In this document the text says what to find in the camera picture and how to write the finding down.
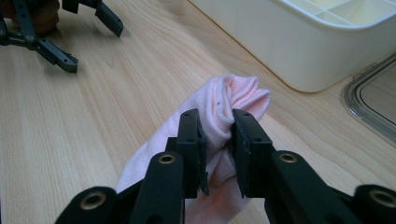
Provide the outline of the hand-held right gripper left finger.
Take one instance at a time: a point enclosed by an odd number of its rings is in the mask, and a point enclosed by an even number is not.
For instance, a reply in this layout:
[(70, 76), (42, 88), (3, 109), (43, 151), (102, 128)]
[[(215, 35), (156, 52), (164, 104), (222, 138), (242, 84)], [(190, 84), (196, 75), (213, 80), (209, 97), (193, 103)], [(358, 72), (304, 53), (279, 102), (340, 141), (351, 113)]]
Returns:
[(194, 199), (198, 192), (208, 195), (206, 171), (207, 138), (197, 108), (183, 112), (179, 117), (177, 137), (169, 137), (167, 151), (175, 151), (183, 158), (185, 198)]

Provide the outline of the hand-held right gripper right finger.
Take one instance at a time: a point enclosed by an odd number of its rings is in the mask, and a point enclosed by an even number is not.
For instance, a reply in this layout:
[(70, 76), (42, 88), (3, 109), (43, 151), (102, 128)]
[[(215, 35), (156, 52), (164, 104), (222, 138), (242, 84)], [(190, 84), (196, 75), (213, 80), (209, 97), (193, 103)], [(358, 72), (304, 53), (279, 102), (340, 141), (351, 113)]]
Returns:
[(275, 151), (273, 142), (254, 116), (233, 110), (231, 153), (242, 197), (265, 198), (270, 175), (267, 165)]

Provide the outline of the pink cloth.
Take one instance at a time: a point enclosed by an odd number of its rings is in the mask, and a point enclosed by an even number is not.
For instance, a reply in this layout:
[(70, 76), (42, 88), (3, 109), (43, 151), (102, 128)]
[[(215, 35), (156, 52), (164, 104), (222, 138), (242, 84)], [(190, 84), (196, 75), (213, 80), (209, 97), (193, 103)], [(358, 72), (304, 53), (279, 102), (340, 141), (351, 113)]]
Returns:
[(227, 224), (248, 204), (240, 194), (233, 159), (226, 146), (232, 136), (233, 110), (241, 109), (260, 119), (269, 102), (270, 92), (259, 87), (257, 77), (224, 75), (210, 78), (127, 161), (116, 191), (124, 191), (145, 176), (151, 157), (164, 151), (167, 139), (177, 135), (180, 115), (196, 108), (207, 138), (209, 194), (200, 193), (185, 202), (185, 223)]

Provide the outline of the white divided storage box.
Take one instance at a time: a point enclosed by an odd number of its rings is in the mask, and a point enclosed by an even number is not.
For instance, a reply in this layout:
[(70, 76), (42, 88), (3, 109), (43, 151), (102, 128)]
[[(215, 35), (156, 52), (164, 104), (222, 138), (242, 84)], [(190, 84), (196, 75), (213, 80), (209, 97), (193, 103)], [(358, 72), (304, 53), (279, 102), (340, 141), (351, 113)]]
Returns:
[(396, 0), (189, 0), (297, 91), (396, 52)]

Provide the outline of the clear plastic lid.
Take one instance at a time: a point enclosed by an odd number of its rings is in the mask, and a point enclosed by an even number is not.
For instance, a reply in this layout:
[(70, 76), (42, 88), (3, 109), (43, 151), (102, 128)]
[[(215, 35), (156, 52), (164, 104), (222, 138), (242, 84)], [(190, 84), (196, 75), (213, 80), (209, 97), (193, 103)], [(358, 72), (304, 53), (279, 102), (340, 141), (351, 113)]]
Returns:
[(355, 77), (344, 99), (358, 120), (396, 146), (396, 53)]

